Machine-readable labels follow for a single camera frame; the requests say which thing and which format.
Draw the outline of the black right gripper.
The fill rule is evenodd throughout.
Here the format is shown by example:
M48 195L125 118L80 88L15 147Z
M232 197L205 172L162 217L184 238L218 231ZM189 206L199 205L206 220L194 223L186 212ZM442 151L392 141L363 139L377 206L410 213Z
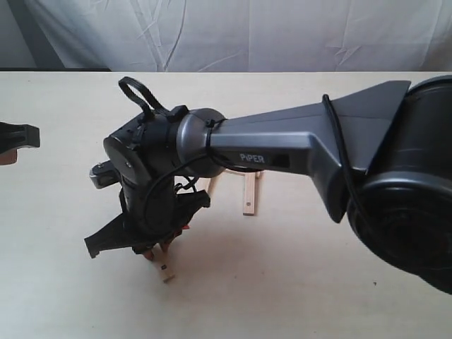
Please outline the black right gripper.
M121 185L121 213L85 238L91 258L102 251L131 247L154 261L154 245L159 243L167 253L168 242L181 234L200 209L210 206L206 191L180 193L174 183L177 175L189 177L188 164L177 158L178 126L162 117L152 121L139 117L104 139Z

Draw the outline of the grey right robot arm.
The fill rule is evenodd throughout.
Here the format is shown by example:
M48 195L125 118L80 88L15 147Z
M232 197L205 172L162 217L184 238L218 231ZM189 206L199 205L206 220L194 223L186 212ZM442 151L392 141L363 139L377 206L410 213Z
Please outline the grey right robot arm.
M90 178L119 184L121 213L85 239L88 253L167 248L210 205L196 188L225 170L308 176L334 222L391 266L451 292L451 77L387 81L319 103L228 119L166 109L131 77L140 114L103 142Z

